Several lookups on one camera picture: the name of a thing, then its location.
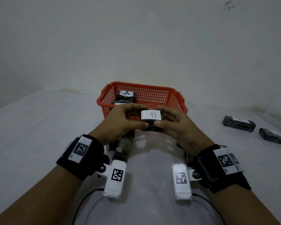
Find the hand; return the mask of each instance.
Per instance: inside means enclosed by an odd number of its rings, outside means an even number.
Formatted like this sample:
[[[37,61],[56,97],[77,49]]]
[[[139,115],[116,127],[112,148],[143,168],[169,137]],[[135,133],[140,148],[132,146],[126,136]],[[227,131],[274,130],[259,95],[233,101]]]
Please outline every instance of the hand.
[[[156,110],[163,112],[166,121],[155,121],[154,125],[163,128],[162,133],[174,138],[192,155],[214,145],[186,114],[164,106],[157,106]]]
[[[126,103],[115,106],[106,118],[89,135],[95,137],[103,145],[119,139],[130,130],[145,129],[149,126],[143,121],[128,121],[131,116],[140,117],[142,110],[147,110],[146,105]]]

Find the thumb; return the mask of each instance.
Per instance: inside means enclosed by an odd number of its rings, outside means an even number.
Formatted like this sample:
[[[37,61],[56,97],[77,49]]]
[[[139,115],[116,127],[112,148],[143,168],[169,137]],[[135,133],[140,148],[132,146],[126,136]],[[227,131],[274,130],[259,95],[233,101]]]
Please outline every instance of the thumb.
[[[154,125],[165,130],[173,130],[175,132],[181,131],[180,124],[171,121],[155,121]]]
[[[149,123],[144,121],[128,121],[129,130],[142,130],[149,127]]]

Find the forearm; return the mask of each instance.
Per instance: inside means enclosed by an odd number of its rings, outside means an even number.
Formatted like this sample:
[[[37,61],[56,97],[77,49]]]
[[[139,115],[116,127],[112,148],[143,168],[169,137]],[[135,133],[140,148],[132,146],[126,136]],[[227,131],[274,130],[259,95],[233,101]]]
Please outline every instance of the forearm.
[[[251,190],[239,185],[231,185],[213,197],[227,225],[280,224]]]
[[[0,215],[0,225],[58,224],[82,181],[56,166]]]

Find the fingernail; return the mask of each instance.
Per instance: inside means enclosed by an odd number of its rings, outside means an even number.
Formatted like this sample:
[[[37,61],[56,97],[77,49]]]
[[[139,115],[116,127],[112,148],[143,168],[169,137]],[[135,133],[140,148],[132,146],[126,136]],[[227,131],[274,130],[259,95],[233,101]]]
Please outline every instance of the fingernail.
[[[155,126],[160,126],[161,122],[160,121],[154,121]]]

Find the orange basket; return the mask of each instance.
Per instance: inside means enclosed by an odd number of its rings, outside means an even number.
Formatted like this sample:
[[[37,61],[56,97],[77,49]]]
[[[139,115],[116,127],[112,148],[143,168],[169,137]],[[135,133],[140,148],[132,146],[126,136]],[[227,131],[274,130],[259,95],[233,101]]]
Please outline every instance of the orange basket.
[[[171,87],[111,82],[103,88],[100,97],[97,99],[97,104],[101,106],[104,118],[116,106],[111,103],[120,90],[135,92],[136,103],[147,105],[151,109],[156,106],[168,106],[185,114],[188,111],[181,93]],[[130,119],[138,120],[139,117],[130,117]]]

